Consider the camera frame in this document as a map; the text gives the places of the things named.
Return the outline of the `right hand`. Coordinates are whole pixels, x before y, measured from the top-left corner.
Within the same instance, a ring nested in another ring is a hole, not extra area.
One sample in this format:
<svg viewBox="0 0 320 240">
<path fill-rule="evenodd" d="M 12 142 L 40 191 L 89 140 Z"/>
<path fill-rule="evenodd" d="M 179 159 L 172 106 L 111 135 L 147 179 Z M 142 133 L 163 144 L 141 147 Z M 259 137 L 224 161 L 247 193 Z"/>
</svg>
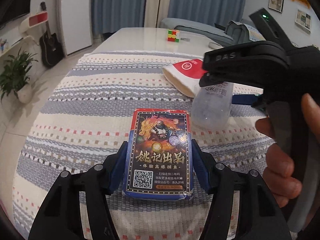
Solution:
<svg viewBox="0 0 320 240">
<path fill-rule="evenodd" d="M 301 106 L 308 127 L 319 139 L 319 105 L 306 93 L 302 97 Z M 295 168 L 293 160 L 277 144 L 272 144 L 266 152 L 266 163 L 263 179 L 278 205 L 284 207 L 302 191 L 302 183 L 292 177 Z"/>
</svg>

